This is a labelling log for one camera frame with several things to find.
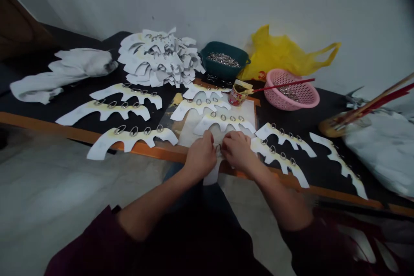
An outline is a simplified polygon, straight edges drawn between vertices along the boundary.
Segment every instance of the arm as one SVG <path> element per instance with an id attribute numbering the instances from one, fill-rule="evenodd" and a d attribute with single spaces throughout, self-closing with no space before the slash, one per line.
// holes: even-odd
<path id="1" fill-rule="evenodd" d="M 123 275 L 165 211 L 216 164 L 213 136 L 206 131 L 188 150 L 182 170 L 113 214 L 105 208 L 86 230 L 50 260 L 45 275 Z"/>
<path id="2" fill-rule="evenodd" d="M 288 191 L 250 150 L 249 137 L 242 132 L 227 133 L 222 153 L 232 166 L 251 177 L 263 193 L 292 252 L 292 267 L 298 276 L 312 272 L 354 274 L 354 261 L 341 234 L 314 219 L 303 198 Z"/>

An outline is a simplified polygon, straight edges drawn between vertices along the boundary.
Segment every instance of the hand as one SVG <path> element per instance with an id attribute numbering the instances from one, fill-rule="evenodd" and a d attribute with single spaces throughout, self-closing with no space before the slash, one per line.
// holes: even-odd
<path id="1" fill-rule="evenodd" d="M 200 181 L 207 176 L 217 162 L 216 150 L 213 146 L 213 134 L 206 130 L 203 138 L 199 138 L 191 145 L 185 160 L 184 170 Z"/>
<path id="2" fill-rule="evenodd" d="M 251 174 L 261 162 L 250 149 L 250 137 L 242 132 L 228 132 L 223 139 L 221 153 L 231 166 Z"/>

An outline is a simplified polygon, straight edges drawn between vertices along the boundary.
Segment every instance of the gray floor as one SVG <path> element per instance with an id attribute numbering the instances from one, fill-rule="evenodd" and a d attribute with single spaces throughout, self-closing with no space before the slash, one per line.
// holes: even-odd
<path id="1" fill-rule="evenodd" d="M 86 159 L 89 147 L 7 128 L 0 151 L 0 274 L 42 275 L 50 258 L 106 206 L 125 206 L 161 183 L 170 162 L 135 154 Z M 273 274 L 294 275 L 291 253 L 257 186 L 220 174 L 219 183 L 255 257 Z"/>

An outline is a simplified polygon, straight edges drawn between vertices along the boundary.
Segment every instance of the table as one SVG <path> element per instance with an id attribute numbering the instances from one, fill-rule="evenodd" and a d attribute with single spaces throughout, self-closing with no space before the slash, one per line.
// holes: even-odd
<path id="1" fill-rule="evenodd" d="M 120 41 L 129 35 L 128 32 L 119 32 L 116 35 L 102 41 L 96 48 L 102 50 L 110 50 L 114 59 L 118 58 L 117 50 Z M 5 63 L 6 68 L 2 69 L 6 72 L 6 78 L 3 80 L 4 84 L 9 84 L 12 81 L 18 80 L 28 74 L 36 74 L 38 72 L 47 71 L 47 65 L 57 60 L 53 55 L 55 51 L 45 51 L 42 53 L 26 55 L 18 59 L 8 60 Z M 172 98 L 177 92 L 183 93 L 186 89 L 181 86 L 180 89 L 165 85 L 157 88 L 158 94 L 163 99 L 163 108 L 156 110 L 152 104 L 146 104 L 150 111 L 151 119 L 146 123 L 141 117 L 131 116 L 128 120 L 123 120 L 121 116 L 114 113 L 107 121 L 99 121 L 99 114 L 92 113 L 81 119 L 74 126 L 61 126 L 54 123 L 63 114 L 72 111 L 79 105 L 91 100 L 89 94 L 104 89 L 116 83 L 126 82 L 126 72 L 120 69 L 106 77 L 89 78 L 82 81 L 75 87 L 66 86 L 65 91 L 51 101 L 48 105 L 40 103 L 24 103 L 18 101 L 10 92 L 3 91 L 0 96 L 0 122 L 11 124 L 23 128 L 38 130 L 42 132 L 55 133 L 89 144 L 93 144 L 102 133 L 106 132 L 112 127 L 118 127 L 121 124 L 126 124 L 130 129 L 137 125 L 144 129 L 148 126 L 148 122 L 152 122 L 151 128 L 155 127 L 162 120 L 165 120 L 164 114 L 169 106 Z M 263 85 L 262 82 L 254 81 L 255 88 Z M 142 89 L 150 90 L 150 87 L 140 87 Z M 414 203 L 405 200 L 394 193 L 386 190 L 366 169 L 366 167 L 359 161 L 342 142 L 341 139 L 332 139 L 336 145 L 339 146 L 340 153 L 345 156 L 345 161 L 352 165 L 353 170 L 361 175 L 361 180 L 364 183 L 369 200 L 362 199 L 356 195 L 356 191 L 351 184 L 350 179 L 345 179 L 340 175 L 339 165 L 327 159 L 324 155 L 329 153 L 322 145 L 313 143 L 309 138 L 309 132 L 317 135 L 322 135 L 317 129 L 317 124 L 345 109 L 345 97 L 326 90 L 318 89 L 320 94 L 320 104 L 313 109 L 301 109 L 298 111 L 280 111 L 272 107 L 264 97 L 263 92 L 255 93 L 252 97 L 256 102 L 257 114 L 257 128 L 260 128 L 266 122 L 276 123 L 277 128 L 283 127 L 286 132 L 292 132 L 295 135 L 300 135 L 307 143 L 311 145 L 314 151 L 318 154 L 316 158 L 309 158 L 302 150 L 293 151 L 289 145 L 279 146 L 276 137 L 269 137 L 269 144 L 274 144 L 276 147 L 285 147 L 283 151 L 288 156 L 294 156 L 296 162 L 302 168 L 310 188 L 303 189 L 300 187 L 297 179 L 289 174 L 284 175 L 280 170 L 280 166 L 275 161 L 270 165 L 270 170 L 278 175 L 279 179 L 287 187 L 294 188 L 303 193 L 316 194 L 321 197 L 333 198 L 341 201 L 344 208 L 352 204 L 360 206 L 366 210 L 384 210 L 387 213 L 402 214 L 405 216 L 414 217 Z M 107 100 L 120 101 L 121 94 L 110 96 Z M 173 126 L 176 128 L 182 127 L 182 123 L 176 122 Z M 115 143 L 112 147 L 116 150 L 123 149 L 123 143 Z M 172 146 L 169 142 L 157 142 L 156 147 L 149 148 L 144 142 L 139 141 L 132 149 L 133 153 L 141 154 L 158 159 L 169 160 L 172 162 L 185 162 L 187 148 L 183 146 Z M 220 172 L 228 173 L 237 177 L 247 178 L 242 172 L 232 170 L 227 162 L 223 162 L 220 167 Z"/>

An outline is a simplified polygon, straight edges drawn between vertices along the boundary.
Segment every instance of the yellow plastic bag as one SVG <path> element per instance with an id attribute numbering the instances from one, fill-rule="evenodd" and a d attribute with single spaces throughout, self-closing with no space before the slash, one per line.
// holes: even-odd
<path id="1" fill-rule="evenodd" d="M 254 53 L 247 65 L 237 76 L 239 80 L 261 80 L 275 68 L 285 69 L 294 75 L 310 75 L 321 67 L 326 67 L 334 60 L 341 43 L 333 43 L 317 52 L 306 54 L 288 36 L 272 37 L 269 25 L 262 26 L 251 36 Z M 324 62 L 317 62 L 315 57 L 334 49 Z"/>

